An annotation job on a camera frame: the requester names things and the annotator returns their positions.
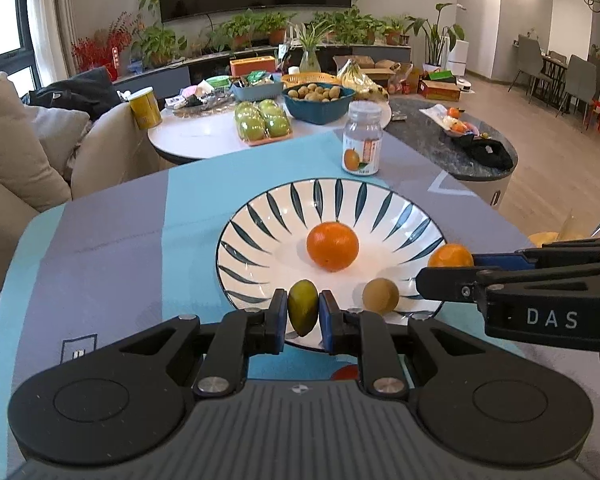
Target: yellow can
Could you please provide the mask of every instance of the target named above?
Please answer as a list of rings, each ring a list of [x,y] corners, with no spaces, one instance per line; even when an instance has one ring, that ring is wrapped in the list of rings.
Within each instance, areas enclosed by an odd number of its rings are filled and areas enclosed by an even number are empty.
[[[158,101],[155,99],[154,88],[149,86],[131,94],[128,99],[131,109],[136,116],[136,123],[141,130],[154,128],[162,122]]]

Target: sofa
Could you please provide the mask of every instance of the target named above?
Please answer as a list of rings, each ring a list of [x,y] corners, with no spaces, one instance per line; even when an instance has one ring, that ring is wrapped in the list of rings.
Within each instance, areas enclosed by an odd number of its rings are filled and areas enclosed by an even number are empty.
[[[37,132],[36,129],[54,130]],[[20,235],[40,213],[158,171],[128,103],[89,114],[24,105],[0,74],[0,290]]]

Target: blue tablecloth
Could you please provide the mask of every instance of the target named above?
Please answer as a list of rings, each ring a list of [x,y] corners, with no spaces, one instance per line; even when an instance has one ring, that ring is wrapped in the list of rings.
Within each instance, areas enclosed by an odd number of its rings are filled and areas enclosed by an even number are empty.
[[[334,133],[287,140],[163,171],[35,218],[0,297],[0,480],[22,462],[6,416],[19,384],[78,349],[93,351],[178,314],[220,320],[231,309],[215,271],[226,222],[278,184],[350,178],[341,150]],[[529,245],[474,193],[392,136],[384,138],[373,181],[417,203],[448,241],[473,252]],[[446,304],[440,318],[484,336],[473,306]],[[347,360],[286,346],[281,356],[253,358],[250,376],[327,378]]]

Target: dining chair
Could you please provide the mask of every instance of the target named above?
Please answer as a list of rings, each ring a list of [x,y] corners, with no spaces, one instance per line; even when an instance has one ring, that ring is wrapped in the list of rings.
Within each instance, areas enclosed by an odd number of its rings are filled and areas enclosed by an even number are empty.
[[[549,76],[542,73],[543,66],[544,60],[542,60],[542,53],[540,52],[540,44],[538,41],[520,34],[518,36],[518,73],[507,91],[510,91],[513,88],[520,73],[525,73],[529,76],[529,84],[531,86],[529,102],[531,102],[537,81],[545,82],[548,85],[553,83],[553,80]]]
[[[564,56],[563,54],[558,54],[555,50],[550,50],[549,51],[549,57],[552,57],[553,59],[556,59],[556,60],[561,61],[563,63],[567,62],[567,57]]]
[[[562,109],[566,104],[569,107],[568,98],[575,97],[578,101],[585,102],[584,117],[582,118],[581,131],[584,129],[584,123],[587,118],[589,105],[593,101],[596,94],[596,66],[593,63],[584,61],[581,57],[571,55],[567,72],[564,78],[564,93],[560,101],[560,107],[556,117],[562,113]]]

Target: glass jar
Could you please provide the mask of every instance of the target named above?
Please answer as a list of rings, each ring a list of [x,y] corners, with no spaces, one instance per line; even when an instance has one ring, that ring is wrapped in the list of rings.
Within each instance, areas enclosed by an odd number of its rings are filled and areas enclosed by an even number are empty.
[[[315,49],[305,50],[302,53],[302,61],[300,62],[300,72],[322,72],[318,56]]]
[[[382,108],[371,101],[353,101],[342,135],[342,169],[361,176],[380,168]]]

